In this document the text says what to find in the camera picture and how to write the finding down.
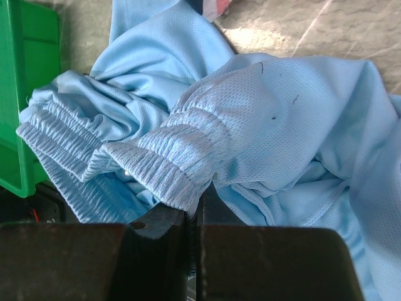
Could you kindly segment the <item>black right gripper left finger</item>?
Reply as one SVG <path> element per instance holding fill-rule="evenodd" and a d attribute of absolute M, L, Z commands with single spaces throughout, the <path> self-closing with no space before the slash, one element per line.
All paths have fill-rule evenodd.
<path fill-rule="evenodd" d="M 129 224 L 1 226 L 2 300 L 184 300 L 185 214 L 158 205 Z"/>

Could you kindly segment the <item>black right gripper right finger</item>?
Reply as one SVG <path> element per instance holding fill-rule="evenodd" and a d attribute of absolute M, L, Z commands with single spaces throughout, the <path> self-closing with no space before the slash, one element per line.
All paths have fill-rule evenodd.
<path fill-rule="evenodd" d="M 333 230 L 248 226 L 207 188 L 197 211 L 198 300 L 362 300 Z"/>

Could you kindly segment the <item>light blue shorts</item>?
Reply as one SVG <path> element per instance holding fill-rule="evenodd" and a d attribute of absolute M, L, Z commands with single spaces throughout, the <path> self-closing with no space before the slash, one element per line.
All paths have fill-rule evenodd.
<path fill-rule="evenodd" d="M 185 1 L 114 1 L 91 72 L 19 119 L 83 223 L 193 217 L 214 185 L 250 226 L 335 230 L 364 297 L 400 299 L 400 97 L 370 61 L 237 55 Z"/>

